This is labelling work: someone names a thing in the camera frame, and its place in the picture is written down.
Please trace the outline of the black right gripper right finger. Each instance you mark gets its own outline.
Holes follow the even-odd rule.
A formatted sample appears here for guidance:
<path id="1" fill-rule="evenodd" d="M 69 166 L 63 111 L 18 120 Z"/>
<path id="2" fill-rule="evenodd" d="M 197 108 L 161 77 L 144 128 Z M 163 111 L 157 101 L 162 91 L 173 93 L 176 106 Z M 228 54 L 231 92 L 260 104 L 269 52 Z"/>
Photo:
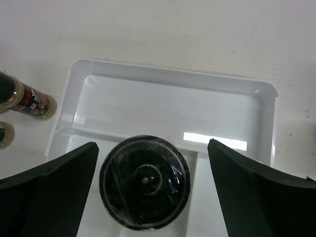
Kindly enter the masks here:
<path id="1" fill-rule="evenodd" d="M 217 140 L 210 166 L 230 237 L 314 237 L 316 182 L 250 159 Z"/>

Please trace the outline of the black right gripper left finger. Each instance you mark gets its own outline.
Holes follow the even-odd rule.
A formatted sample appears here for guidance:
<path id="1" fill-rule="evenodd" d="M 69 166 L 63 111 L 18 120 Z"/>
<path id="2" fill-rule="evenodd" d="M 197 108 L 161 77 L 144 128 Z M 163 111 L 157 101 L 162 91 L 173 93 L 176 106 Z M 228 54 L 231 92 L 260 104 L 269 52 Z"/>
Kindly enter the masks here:
<path id="1" fill-rule="evenodd" d="M 0 181 L 2 237 L 75 237 L 99 148 L 88 142 Z"/>

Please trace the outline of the front black-cap spice bottle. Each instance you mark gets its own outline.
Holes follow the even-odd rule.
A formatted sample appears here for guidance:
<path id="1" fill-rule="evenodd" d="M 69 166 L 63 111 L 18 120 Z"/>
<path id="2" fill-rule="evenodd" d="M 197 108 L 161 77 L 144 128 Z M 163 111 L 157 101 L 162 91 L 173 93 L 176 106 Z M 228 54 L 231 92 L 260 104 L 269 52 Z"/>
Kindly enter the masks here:
<path id="1" fill-rule="evenodd" d="M 14 127 L 7 122 L 0 122 L 0 148 L 8 147 L 14 140 L 15 130 Z"/>

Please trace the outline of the black-label spice bottle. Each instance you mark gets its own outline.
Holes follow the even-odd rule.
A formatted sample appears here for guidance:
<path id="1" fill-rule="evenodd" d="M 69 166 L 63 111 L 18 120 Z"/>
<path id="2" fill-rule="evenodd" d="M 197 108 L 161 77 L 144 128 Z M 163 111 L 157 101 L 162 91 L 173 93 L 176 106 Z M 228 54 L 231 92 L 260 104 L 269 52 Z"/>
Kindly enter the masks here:
<path id="1" fill-rule="evenodd" d="M 0 108 L 13 110 L 35 119 L 47 120 L 55 114 L 57 103 L 51 96 L 1 72 Z"/>

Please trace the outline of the white divided organizer tray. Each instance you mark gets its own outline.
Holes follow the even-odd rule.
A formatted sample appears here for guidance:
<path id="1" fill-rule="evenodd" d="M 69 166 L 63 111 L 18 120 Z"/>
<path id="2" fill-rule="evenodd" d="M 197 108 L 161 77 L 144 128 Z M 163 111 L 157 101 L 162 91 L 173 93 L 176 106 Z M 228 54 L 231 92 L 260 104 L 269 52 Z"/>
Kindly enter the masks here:
<path id="1" fill-rule="evenodd" d="M 69 69 L 46 149 L 48 160 L 87 142 L 99 156 L 78 230 L 80 237 L 225 237 L 207 145 L 215 139 L 266 165 L 275 159 L 278 93 L 262 81 L 94 60 Z M 189 201 L 171 224 L 134 231 L 105 210 L 101 165 L 120 141 L 153 135 L 176 146 L 191 174 Z"/>

